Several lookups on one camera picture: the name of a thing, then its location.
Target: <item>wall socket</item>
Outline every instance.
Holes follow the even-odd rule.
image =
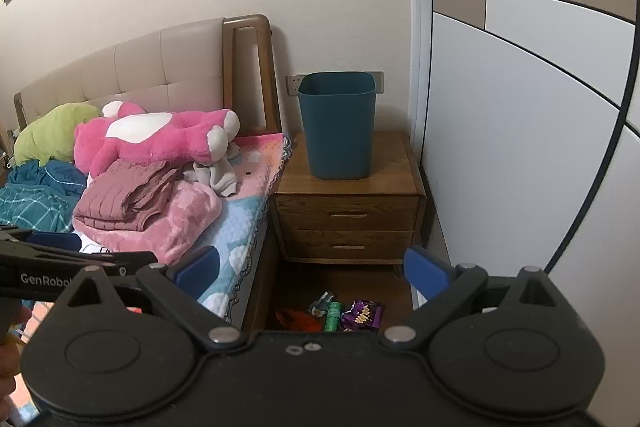
[[[376,93],[385,92],[385,73],[384,71],[366,71],[366,73],[371,73],[373,75],[373,79],[376,81]],[[302,79],[305,78],[304,74],[288,74],[287,79],[287,94],[289,96],[297,96],[298,89],[300,89],[300,84]]]

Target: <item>screw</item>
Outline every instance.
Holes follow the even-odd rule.
[[[385,337],[393,343],[405,343],[412,341],[418,334],[409,326],[391,326],[386,328]]]
[[[216,344],[230,344],[240,338],[240,331],[231,326],[220,326],[209,331],[209,338]]]
[[[302,349],[300,346],[287,346],[284,351],[285,353],[288,353],[289,355],[293,355],[294,357],[298,355],[302,355],[302,353],[305,352],[305,350]]]
[[[308,342],[305,344],[305,349],[307,351],[320,351],[322,349],[322,346],[315,342]]]

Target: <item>drawer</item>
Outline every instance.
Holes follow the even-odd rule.
[[[284,230],[413,230],[418,196],[280,196]]]
[[[308,263],[401,263],[411,231],[289,230],[287,257]]]

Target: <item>nightstand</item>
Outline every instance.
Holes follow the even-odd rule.
[[[271,217],[287,261],[322,264],[401,264],[417,243],[426,206],[409,142],[376,132],[371,175],[361,180],[315,178],[303,134],[272,196]]]

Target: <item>blue gripper pad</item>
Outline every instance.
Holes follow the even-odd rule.
[[[167,270],[167,277],[193,299],[198,299],[220,274],[220,254],[203,247],[183,256]]]
[[[449,286],[455,279],[456,270],[426,250],[410,247],[404,252],[404,276],[430,300]]]
[[[78,252],[82,248],[82,240],[78,234],[65,232],[32,232],[25,239],[25,243],[73,252]]]

